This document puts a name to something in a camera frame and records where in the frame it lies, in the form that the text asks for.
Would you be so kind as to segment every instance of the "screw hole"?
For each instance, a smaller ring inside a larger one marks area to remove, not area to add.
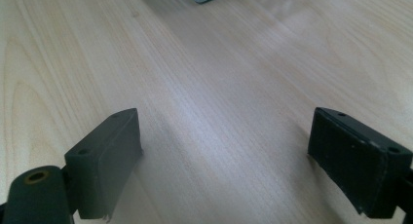
[[[88,153],[89,153],[89,150],[88,150],[88,149],[81,149],[81,150],[78,152],[79,155],[85,155],[85,154],[88,154]]]
[[[399,152],[400,152],[400,150],[398,150],[398,149],[396,149],[396,148],[393,148],[393,147],[390,147],[390,148],[389,148],[389,151],[390,151],[391,153],[399,153]]]
[[[38,183],[46,179],[48,176],[49,176],[49,172],[46,170],[35,171],[25,177],[24,183],[30,184],[30,185],[35,184],[35,183]]]

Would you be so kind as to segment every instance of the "light wood grain surface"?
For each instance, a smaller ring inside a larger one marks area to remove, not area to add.
[[[306,152],[316,106],[413,149],[412,68],[413,0],[0,0],[0,202],[136,107],[113,223],[400,223]]]

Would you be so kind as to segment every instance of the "wooden table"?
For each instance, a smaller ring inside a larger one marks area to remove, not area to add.
[[[359,216],[307,144],[323,106],[413,150],[412,68],[413,0],[0,0],[0,201],[136,107],[113,223],[401,223]]]

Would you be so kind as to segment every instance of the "wood grain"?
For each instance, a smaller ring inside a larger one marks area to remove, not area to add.
[[[412,16],[413,0],[0,0],[0,201],[136,107],[145,157],[114,223],[401,223],[358,216],[306,150],[316,106],[413,149]]]

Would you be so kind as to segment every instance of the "table surface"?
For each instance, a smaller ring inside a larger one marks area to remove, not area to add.
[[[412,16],[413,0],[0,0],[0,201],[136,107],[145,156],[113,223],[400,223],[359,216],[307,145],[322,106],[413,149]]]

